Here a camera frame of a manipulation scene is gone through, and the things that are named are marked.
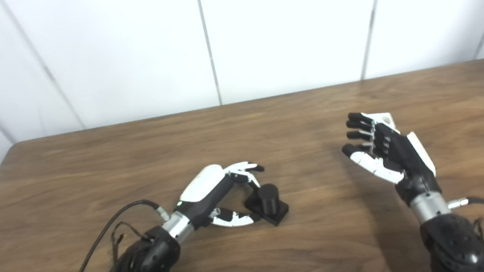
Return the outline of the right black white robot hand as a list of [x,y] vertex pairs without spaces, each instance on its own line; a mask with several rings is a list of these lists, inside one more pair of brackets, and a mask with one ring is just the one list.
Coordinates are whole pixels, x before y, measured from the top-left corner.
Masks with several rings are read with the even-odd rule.
[[390,113],[348,113],[347,139],[342,152],[377,178],[395,185],[400,199],[410,206],[418,196],[441,193],[436,168],[414,132],[403,134]]

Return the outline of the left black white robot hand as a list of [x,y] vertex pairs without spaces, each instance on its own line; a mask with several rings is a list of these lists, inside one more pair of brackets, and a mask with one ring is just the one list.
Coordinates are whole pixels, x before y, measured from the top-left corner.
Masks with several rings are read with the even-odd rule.
[[254,224],[262,219],[260,214],[240,213],[219,207],[218,204],[236,184],[248,184],[256,192],[261,185],[253,172],[264,170],[263,166],[249,161],[235,163],[226,168],[218,164],[208,165],[185,188],[174,212],[186,217],[194,230],[210,224],[222,227]]

